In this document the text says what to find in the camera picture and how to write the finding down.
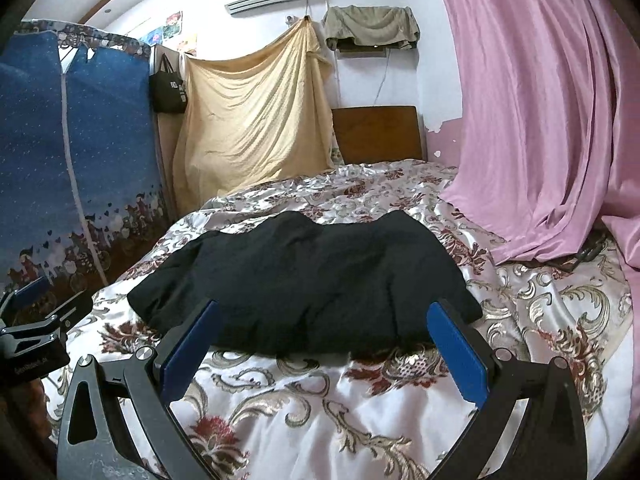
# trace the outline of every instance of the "bedspread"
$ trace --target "bedspread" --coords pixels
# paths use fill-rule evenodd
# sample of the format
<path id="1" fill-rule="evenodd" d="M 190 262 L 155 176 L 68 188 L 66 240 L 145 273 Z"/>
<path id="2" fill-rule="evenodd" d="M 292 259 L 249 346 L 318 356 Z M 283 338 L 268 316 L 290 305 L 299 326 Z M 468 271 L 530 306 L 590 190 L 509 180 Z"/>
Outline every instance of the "bedspread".
<path id="1" fill-rule="evenodd" d="M 588 424 L 608 394 L 604 365 L 632 322 L 630 290 L 613 241 L 571 274 L 520 263 L 496 266 L 489 251 L 504 241 L 438 198 L 455 174 L 455 168 L 418 160 L 344 166 L 210 200 L 96 294 L 92 314 L 69 333 L 71 362 L 86 353 L 99 360 L 127 358 L 156 344 L 158 335 L 136 318 L 126 295 L 168 254 L 206 230 L 245 232 L 284 210 L 326 224 L 369 222 L 401 209 L 426 225 L 460 266 L 484 312 L 475 327 L 492 347 L 509 348 L 521 360 L 548 362 L 554 354 L 568 360 Z M 54 426 L 72 368 L 45 381 Z M 630 372 L 621 388 L 622 396 L 630 391 Z M 520 402 L 514 410 L 485 472 L 500 465 L 523 408 Z M 128 400 L 122 409 L 145 461 L 161 471 Z M 437 350 L 420 345 L 409 354 L 391 349 L 367 361 L 337 355 L 283 360 L 211 349 L 172 410 L 216 479 L 420 480 L 460 436 L 474 406 L 458 393 Z M 590 476 L 598 454 L 593 442 Z"/>

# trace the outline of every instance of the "brown wooden board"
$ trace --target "brown wooden board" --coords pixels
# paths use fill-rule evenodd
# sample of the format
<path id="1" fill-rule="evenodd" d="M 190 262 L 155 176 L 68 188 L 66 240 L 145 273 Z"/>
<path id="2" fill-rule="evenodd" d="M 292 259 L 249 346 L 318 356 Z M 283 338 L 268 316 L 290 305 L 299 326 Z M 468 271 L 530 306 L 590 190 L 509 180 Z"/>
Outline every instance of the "brown wooden board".
<path id="1" fill-rule="evenodd" d="M 336 108 L 335 137 L 346 164 L 422 159 L 415 106 Z"/>

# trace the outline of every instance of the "floral bedspread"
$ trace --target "floral bedspread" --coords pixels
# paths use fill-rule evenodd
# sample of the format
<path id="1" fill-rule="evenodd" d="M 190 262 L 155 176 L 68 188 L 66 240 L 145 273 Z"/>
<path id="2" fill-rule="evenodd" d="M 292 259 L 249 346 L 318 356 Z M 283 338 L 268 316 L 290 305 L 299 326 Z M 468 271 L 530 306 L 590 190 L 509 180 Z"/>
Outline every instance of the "floral bedspread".
<path id="1" fill-rule="evenodd" d="M 401 209 L 427 226 L 460 266 L 484 311 L 476 328 L 492 347 L 507 347 L 521 360 L 548 362 L 560 354 L 569 361 L 588 422 L 607 391 L 603 366 L 632 321 L 613 241 L 572 274 L 496 266 L 490 250 L 503 240 L 438 199 L 455 174 L 455 168 L 417 160 L 343 166 L 210 200 L 96 294 L 92 314 L 69 334 L 71 362 L 87 353 L 127 358 L 156 344 L 158 336 L 132 312 L 126 294 L 206 230 L 245 232 L 284 210 L 329 224 L 369 222 Z M 45 381 L 54 428 L 72 367 Z M 127 420 L 134 418 L 128 400 L 122 409 Z M 216 479 L 423 480 L 460 436 L 474 406 L 462 399 L 438 352 L 417 346 L 411 354 L 391 350 L 366 362 L 334 355 L 276 360 L 211 349 L 172 410 Z M 522 415 L 522 405 L 518 410 Z M 136 423 L 130 428 L 141 455 L 161 471 Z M 514 412 L 485 472 L 500 465 L 518 423 Z"/>

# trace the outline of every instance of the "black fabric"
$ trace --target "black fabric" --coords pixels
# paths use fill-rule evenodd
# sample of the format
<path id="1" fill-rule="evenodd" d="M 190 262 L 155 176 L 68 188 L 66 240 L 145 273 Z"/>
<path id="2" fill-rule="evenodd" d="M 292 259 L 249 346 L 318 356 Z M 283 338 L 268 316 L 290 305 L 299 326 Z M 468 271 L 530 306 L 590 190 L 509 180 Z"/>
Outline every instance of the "black fabric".
<path id="1" fill-rule="evenodd" d="M 149 93 L 156 113 L 183 114 L 187 109 L 183 81 L 174 72 L 166 54 L 162 54 L 160 70 L 149 78 Z"/>
<path id="2" fill-rule="evenodd" d="M 171 254 L 128 295 L 161 333 L 217 300 L 213 345 L 264 355 L 372 353 L 430 342 L 426 309 L 447 298 L 482 316 L 438 239 L 395 211 L 370 223 L 318 225 L 284 212 L 244 234 L 207 232 Z"/>

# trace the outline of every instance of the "black tote bag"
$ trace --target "black tote bag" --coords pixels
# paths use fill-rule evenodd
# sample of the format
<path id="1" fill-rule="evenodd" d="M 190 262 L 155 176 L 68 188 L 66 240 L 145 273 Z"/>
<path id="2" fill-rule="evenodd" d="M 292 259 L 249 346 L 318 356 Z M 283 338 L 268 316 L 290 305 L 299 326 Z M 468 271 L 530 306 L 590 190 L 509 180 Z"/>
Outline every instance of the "black tote bag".
<path id="1" fill-rule="evenodd" d="M 149 91 L 156 113 L 183 114 L 187 108 L 184 82 L 174 72 L 166 54 L 162 54 L 160 70 L 149 77 Z"/>

